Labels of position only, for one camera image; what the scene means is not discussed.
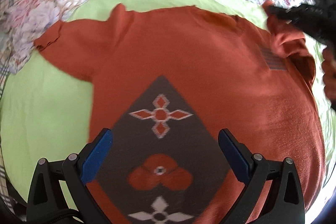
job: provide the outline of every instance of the black cable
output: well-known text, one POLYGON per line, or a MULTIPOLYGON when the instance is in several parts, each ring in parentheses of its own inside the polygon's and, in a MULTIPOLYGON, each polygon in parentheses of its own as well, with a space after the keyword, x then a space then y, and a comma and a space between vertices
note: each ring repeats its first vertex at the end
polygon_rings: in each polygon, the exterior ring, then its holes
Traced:
POLYGON ((26 224, 54 224, 67 217, 76 217, 83 221, 82 216, 79 211, 76 211, 73 209, 61 209, 57 212, 50 213, 37 220, 27 221, 26 224))

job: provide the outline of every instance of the green bedsheet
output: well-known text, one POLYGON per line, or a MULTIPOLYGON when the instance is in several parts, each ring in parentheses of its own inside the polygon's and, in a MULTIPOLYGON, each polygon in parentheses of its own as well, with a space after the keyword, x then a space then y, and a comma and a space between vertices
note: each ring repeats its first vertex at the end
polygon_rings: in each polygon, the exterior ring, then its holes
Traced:
MULTIPOLYGON (((245 0, 90 0, 76 10, 71 20, 106 20, 118 3, 140 12, 196 5, 213 12, 236 14, 265 28, 266 15, 261 7, 245 0)), ((335 164, 336 118, 323 93, 321 47, 311 38, 307 38, 307 46, 317 62, 313 91, 324 132, 328 178, 335 164)), ((63 160, 86 144, 91 100, 91 83, 58 70, 37 52, 17 75, 8 78, 0 104, 1 145, 8 177, 25 200, 38 159, 63 160)), ((74 208, 65 184, 63 189, 74 208)))

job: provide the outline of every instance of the orange flower motif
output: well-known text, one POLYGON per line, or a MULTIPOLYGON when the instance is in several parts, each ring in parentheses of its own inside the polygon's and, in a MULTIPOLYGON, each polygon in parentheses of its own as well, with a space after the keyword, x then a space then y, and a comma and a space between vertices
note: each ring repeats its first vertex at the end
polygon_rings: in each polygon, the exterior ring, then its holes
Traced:
POLYGON ((128 183, 136 190, 147 191, 162 184, 171 191, 187 189, 193 176, 179 167, 175 160, 165 154, 154 154, 142 166, 128 175, 128 183))

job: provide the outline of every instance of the blue gripper pad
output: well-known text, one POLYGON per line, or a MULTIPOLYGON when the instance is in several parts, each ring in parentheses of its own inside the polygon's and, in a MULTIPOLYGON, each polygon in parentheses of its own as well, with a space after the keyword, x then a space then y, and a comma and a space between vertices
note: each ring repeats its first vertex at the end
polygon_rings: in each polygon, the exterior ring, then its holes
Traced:
POLYGON ((83 162, 81 180, 84 185, 94 180, 112 144, 113 144, 112 132, 111 130, 106 130, 106 132, 98 141, 96 146, 92 149, 89 156, 83 162))
POLYGON ((218 144, 238 181, 250 182, 250 167, 224 130, 218 135, 218 144))

